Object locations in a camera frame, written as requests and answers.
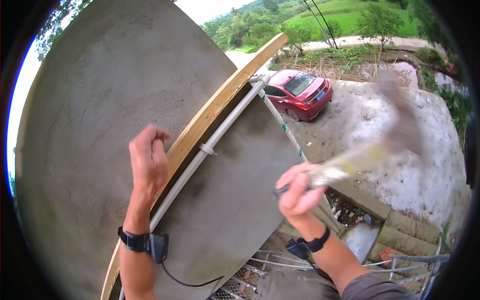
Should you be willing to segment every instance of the utility pole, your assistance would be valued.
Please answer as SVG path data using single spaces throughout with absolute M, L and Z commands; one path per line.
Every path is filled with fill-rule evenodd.
M 336 46 L 336 42 L 335 42 L 335 37 L 333 36 L 333 33 L 332 33 L 332 31 L 330 30 L 330 27 L 328 26 L 327 20 L 325 20 L 324 15 L 323 15 L 322 12 L 318 9 L 317 3 L 315 3 L 315 1 L 313 1 L 313 0 L 312 0 L 312 3 L 313 3 L 313 4 L 315 5 L 315 7 L 317 8 L 318 13 L 320 14 L 320 16 L 322 17 L 322 19 L 323 19 L 324 22 L 325 22 L 325 25 L 327 25 L 328 32 L 330 32 L 330 36 L 332 37 L 333 43 L 334 43 L 334 45 L 335 45 L 335 48 L 338 50 L 338 47 Z
M 305 5 L 307 6 L 307 9 L 312 13 L 312 15 L 313 15 L 313 17 L 315 18 L 315 20 L 317 20 L 317 23 L 318 23 L 318 25 L 320 26 L 320 29 L 321 29 L 321 31 L 322 31 L 323 34 L 324 34 L 325 42 L 327 42 L 327 44 L 330 46 L 330 48 L 333 48 L 332 43 L 330 42 L 330 39 L 328 38 L 327 34 L 325 33 L 325 30 L 324 30 L 324 28 L 322 27 L 322 24 L 320 24 L 320 21 L 317 19 L 317 16 L 316 16 L 315 13 L 312 11 L 312 9 L 310 8 L 310 6 L 308 5 L 308 3 L 307 3 L 306 0 L 303 0 L 303 3 L 305 3 Z

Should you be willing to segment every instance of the blue license plate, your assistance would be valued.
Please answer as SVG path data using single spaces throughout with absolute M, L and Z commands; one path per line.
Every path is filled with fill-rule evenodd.
M 326 91 L 322 91 L 318 96 L 317 96 L 317 101 L 320 101 L 322 97 L 326 94 Z

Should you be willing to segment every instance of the hand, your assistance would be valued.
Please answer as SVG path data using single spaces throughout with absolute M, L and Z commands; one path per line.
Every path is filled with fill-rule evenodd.
M 308 186 L 308 177 L 305 172 L 316 168 L 318 168 L 317 165 L 309 163 L 293 166 L 276 182 L 277 189 L 281 189 L 286 184 L 289 185 L 288 191 L 278 202 L 278 208 L 292 225 L 304 219 L 310 209 L 319 204 L 322 194 L 327 189 L 324 186 L 305 192 Z
M 168 160 L 164 141 L 170 138 L 165 129 L 148 125 L 129 143 L 133 172 L 133 190 L 147 193 L 152 201 L 168 177 Z

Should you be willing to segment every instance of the blurred hammer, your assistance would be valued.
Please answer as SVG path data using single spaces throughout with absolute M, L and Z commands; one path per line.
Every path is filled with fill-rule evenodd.
M 399 90 L 396 80 L 391 73 L 378 76 L 379 90 L 392 102 L 396 108 L 394 124 L 378 138 L 363 143 L 340 156 L 326 161 L 315 170 L 307 173 L 309 189 L 330 185 L 340 180 L 357 175 L 359 172 L 371 170 L 390 156 L 404 149 L 423 155 L 421 135 L 417 118 L 412 107 Z M 277 200 L 288 190 L 288 185 L 276 190 L 274 195 Z

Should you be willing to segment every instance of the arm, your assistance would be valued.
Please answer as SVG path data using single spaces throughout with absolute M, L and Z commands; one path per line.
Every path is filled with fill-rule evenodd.
M 150 208 L 156 191 L 168 175 L 164 141 L 168 133 L 149 125 L 129 144 L 133 172 L 133 192 L 130 197 L 123 231 L 132 234 L 150 233 Z M 137 253 L 120 245 L 120 277 L 125 298 L 155 299 L 155 264 L 149 253 Z
M 325 225 L 310 209 L 319 203 L 326 187 L 305 192 L 308 184 L 305 172 L 317 167 L 308 163 L 294 166 L 276 184 L 279 189 L 289 183 L 289 190 L 280 199 L 278 207 L 306 241 L 320 238 L 325 233 Z M 335 234 L 330 234 L 324 247 L 312 253 L 312 257 L 333 280 L 340 295 L 353 279 L 370 272 Z

